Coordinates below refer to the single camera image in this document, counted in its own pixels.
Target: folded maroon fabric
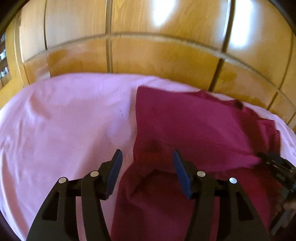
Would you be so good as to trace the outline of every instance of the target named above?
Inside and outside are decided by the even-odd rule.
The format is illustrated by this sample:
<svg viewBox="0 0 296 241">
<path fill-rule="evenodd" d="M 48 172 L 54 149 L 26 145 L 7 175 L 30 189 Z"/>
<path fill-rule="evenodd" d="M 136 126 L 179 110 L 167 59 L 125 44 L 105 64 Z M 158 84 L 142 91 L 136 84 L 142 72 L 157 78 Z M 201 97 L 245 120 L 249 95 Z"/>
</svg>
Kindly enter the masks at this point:
<svg viewBox="0 0 296 241">
<path fill-rule="evenodd" d="M 235 177 L 269 226 L 279 184 L 256 154 L 280 151 L 272 120 L 237 100 L 220 101 L 204 91 L 148 87 L 138 88 L 136 120 L 134 162 L 119 184 L 112 240 L 184 240 L 194 200 L 181 191 L 172 161 L 175 149 L 214 178 Z M 218 211 L 215 207 L 211 240 L 216 240 Z"/>
</svg>

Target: wooden wall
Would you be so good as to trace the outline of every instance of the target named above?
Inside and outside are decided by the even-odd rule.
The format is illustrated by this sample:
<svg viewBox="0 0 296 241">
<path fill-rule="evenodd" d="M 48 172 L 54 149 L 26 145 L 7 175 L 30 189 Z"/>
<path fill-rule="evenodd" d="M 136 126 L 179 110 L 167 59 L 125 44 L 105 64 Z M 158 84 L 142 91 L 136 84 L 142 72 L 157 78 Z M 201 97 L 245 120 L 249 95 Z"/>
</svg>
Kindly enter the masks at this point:
<svg viewBox="0 0 296 241">
<path fill-rule="evenodd" d="M 29 83 L 70 72 L 156 75 L 296 126 L 296 37 L 267 0 L 30 0 L 19 35 Z"/>
</svg>

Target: round metal rivet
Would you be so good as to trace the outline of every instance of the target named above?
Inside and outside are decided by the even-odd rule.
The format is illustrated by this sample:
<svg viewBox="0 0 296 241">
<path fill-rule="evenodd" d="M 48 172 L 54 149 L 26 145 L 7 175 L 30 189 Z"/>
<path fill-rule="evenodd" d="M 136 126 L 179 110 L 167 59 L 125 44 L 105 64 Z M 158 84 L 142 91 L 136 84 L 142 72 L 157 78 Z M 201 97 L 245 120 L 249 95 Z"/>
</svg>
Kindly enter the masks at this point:
<svg viewBox="0 0 296 241">
<path fill-rule="evenodd" d="M 199 171 L 199 172 L 197 172 L 197 175 L 199 177 L 204 177 L 205 176 L 205 173 L 203 171 Z"/>
<path fill-rule="evenodd" d="M 98 175 L 99 175 L 99 172 L 98 171 L 91 172 L 91 176 L 92 177 L 97 177 Z"/>
<path fill-rule="evenodd" d="M 67 181 L 67 179 L 65 178 L 65 177 L 61 177 L 60 179 L 59 179 L 59 183 L 64 183 L 64 182 L 66 182 Z"/>
<path fill-rule="evenodd" d="M 237 180 L 234 177 L 229 178 L 229 181 L 233 184 L 237 183 Z"/>
</svg>

